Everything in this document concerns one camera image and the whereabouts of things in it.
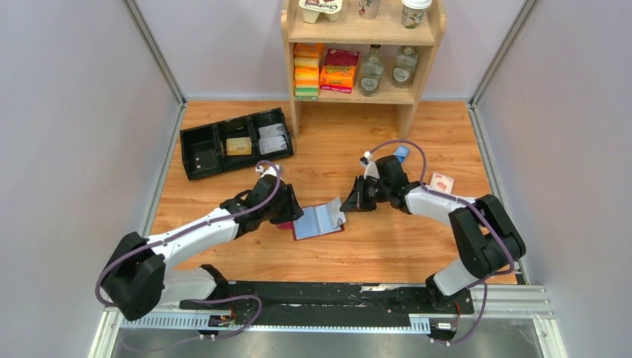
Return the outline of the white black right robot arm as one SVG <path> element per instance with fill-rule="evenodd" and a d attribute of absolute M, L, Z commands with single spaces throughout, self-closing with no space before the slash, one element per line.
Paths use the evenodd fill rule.
<path fill-rule="evenodd" d="M 342 212 L 370 212 L 379 203 L 389 203 L 405 214 L 424 216 L 452 229 L 458 258 L 426 279 L 425 301 L 431 310 L 446 311 L 456 295 L 510 269 L 525 255 L 525 243 L 496 196 L 450 195 L 410 181 L 394 155 L 376 161 L 363 158 L 361 163 L 365 172 L 356 177 L 340 206 Z"/>

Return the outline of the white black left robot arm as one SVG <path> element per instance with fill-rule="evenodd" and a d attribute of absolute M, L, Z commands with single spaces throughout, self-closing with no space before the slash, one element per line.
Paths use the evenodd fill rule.
<path fill-rule="evenodd" d="M 177 229 L 142 237 L 123 236 L 97 279 L 95 294 L 129 321 L 156 307 L 201 300 L 216 310 L 228 290 L 209 264 L 181 271 L 178 266 L 213 246 L 258 230 L 263 222 L 284 224 L 303 216 L 291 184 L 263 174 L 252 189 L 222 202 L 212 212 Z"/>

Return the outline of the white VIP card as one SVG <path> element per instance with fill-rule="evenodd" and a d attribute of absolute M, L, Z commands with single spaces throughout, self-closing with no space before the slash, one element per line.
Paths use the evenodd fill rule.
<path fill-rule="evenodd" d="M 282 123 L 276 123 L 276 124 L 260 127 L 258 128 L 258 132 L 261 139 L 284 136 L 285 127 Z"/>

